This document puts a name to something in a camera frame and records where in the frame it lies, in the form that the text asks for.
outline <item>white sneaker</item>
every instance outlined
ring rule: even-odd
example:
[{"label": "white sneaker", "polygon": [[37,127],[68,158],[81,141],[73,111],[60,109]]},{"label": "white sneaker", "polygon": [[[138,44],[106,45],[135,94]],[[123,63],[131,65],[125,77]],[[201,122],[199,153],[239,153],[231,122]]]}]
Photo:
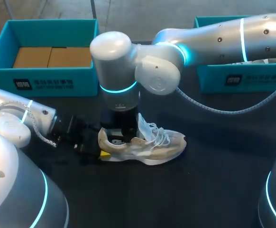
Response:
[{"label": "white sneaker", "polygon": [[176,158],[186,147],[183,134],[158,128],[155,123],[147,123],[140,113],[138,128],[139,137],[121,145],[109,142],[109,130],[101,128],[98,133],[99,147],[110,153],[108,158],[102,160],[111,162],[138,160],[146,165],[159,165]]}]

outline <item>brown cardboard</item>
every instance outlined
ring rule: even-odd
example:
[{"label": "brown cardboard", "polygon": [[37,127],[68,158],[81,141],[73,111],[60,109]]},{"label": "brown cardboard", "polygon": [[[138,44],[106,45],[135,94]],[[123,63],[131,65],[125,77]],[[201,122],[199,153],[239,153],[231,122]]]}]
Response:
[{"label": "brown cardboard", "polygon": [[51,47],[20,47],[13,68],[47,68]]},{"label": "brown cardboard", "polygon": [[89,47],[53,47],[48,67],[90,67]]}]

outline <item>teal box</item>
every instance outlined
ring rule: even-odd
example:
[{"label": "teal box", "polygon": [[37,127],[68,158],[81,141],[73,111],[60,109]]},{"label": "teal box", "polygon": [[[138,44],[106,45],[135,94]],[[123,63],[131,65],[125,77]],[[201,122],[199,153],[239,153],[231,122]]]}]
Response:
[{"label": "teal box", "polygon": [[0,89],[20,96],[96,96],[90,67],[12,68],[20,47],[89,47],[95,19],[9,20],[0,34]]},{"label": "teal box", "polygon": [[[245,17],[248,16],[196,17],[194,28]],[[276,90],[276,64],[198,66],[197,74],[203,93],[250,93]]]}]

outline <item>concrete floor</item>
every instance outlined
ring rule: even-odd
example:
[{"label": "concrete floor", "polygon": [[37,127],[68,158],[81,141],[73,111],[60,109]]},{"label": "concrete floor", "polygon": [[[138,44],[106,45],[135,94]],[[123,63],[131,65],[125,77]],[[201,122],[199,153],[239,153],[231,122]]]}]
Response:
[{"label": "concrete floor", "polygon": [[[10,0],[17,19],[92,18],[89,0]],[[191,28],[196,16],[276,12],[276,0],[95,0],[100,31],[151,40],[164,28]],[[0,0],[0,31],[9,19]]]}]

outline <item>shoelace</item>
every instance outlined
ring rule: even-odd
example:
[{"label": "shoelace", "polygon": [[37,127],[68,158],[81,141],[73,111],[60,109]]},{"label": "shoelace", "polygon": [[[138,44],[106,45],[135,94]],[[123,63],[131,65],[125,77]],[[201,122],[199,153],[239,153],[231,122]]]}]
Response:
[{"label": "shoelace", "polygon": [[162,127],[158,128],[155,123],[146,123],[151,128],[152,133],[156,136],[153,140],[147,142],[146,144],[154,143],[155,145],[151,148],[154,149],[156,146],[168,146],[171,143],[170,137],[168,136],[165,129]]}]

